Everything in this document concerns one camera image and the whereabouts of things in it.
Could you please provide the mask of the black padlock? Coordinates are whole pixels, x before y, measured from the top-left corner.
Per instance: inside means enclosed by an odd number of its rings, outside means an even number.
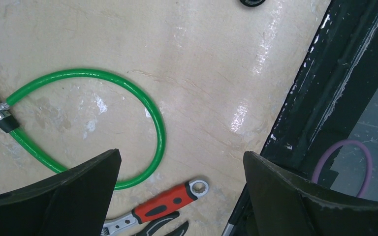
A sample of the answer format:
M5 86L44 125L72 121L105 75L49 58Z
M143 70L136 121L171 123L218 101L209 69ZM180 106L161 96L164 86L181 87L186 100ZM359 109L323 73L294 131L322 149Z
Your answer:
M266 0L239 0L239 2L246 7L257 7L265 1Z

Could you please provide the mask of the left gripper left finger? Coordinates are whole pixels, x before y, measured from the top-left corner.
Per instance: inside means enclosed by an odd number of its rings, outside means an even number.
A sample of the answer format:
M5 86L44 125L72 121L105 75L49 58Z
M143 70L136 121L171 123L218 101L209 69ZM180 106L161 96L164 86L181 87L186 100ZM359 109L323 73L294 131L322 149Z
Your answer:
M74 168L0 194L0 236L97 236L121 165L110 149Z

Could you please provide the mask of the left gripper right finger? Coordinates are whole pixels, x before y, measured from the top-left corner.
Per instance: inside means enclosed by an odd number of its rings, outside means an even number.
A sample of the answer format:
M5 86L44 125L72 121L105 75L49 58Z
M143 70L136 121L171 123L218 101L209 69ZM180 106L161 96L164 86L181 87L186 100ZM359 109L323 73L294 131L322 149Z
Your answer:
M336 192L253 151L243 164L260 236L378 236L378 202Z

